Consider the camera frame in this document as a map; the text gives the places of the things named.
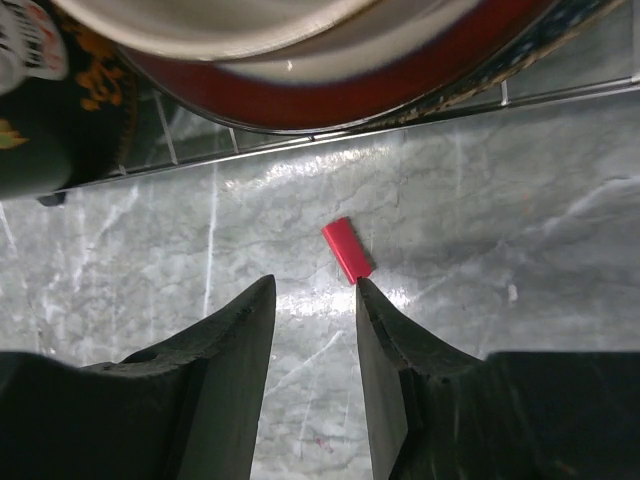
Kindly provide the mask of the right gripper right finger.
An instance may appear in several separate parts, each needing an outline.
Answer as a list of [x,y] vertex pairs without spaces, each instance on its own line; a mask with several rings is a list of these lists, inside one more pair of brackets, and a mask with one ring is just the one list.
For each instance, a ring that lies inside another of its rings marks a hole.
[[357,284],[357,343],[377,479],[635,479],[635,352],[477,359]]

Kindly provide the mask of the red rimmed plate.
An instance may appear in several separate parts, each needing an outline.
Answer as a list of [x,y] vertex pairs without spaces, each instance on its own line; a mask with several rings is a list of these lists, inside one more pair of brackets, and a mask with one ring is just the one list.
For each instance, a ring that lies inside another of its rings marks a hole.
[[345,80],[285,86],[212,62],[168,60],[124,47],[138,73],[185,108],[249,130],[330,131],[383,117],[470,77],[553,7],[553,1],[483,1],[434,42]]

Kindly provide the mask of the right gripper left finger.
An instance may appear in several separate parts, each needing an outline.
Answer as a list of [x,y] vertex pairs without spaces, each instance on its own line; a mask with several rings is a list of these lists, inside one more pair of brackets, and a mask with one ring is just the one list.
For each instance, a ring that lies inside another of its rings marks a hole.
[[1,355],[5,479],[246,479],[276,313],[267,275],[118,363]]

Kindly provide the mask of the beige bowl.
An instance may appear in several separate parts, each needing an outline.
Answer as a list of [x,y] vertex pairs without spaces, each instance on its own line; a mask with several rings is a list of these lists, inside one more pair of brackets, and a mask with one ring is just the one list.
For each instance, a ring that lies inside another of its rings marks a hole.
[[133,50],[189,61],[232,60],[294,45],[354,17],[369,0],[58,0],[98,34]]

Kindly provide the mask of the red and black mug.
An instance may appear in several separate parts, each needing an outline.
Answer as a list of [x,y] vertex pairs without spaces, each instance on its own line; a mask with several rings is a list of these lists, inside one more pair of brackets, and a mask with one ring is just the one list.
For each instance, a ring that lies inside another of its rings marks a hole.
[[43,196],[117,169],[137,79],[113,42],[50,1],[1,4],[1,197]]

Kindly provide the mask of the metal dish rack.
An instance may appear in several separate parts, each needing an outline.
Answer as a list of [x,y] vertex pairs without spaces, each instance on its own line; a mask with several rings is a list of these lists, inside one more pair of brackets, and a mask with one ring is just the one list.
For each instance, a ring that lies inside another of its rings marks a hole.
[[81,187],[114,183],[128,178],[197,166],[250,158],[276,152],[309,148],[313,145],[364,138],[371,135],[410,130],[451,122],[477,123],[492,116],[536,113],[550,107],[593,103],[601,99],[610,102],[620,97],[633,106],[639,105],[639,84],[630,78],[601,81],[592,84],[545,91],[532,95],[509,96],[511,80],[479,95],[479,100],[464,101],[442,111],[419,118],[394,117],[388,121],[351,127],[329,133],[276,135],[256,133],[221,125],[197,116],[160,95],[155,107],[145,109],[143,132],[148,136],[134,142],[134,152],[125,163],[97,180],[84,181]]

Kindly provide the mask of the red pen cap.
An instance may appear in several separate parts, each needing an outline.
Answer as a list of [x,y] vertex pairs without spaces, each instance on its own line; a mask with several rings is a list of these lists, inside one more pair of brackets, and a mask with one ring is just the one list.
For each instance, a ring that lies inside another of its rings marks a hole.
[[339,218],[325,225],[321,232],[351,285],[372,273],[372,265],[349,218]]

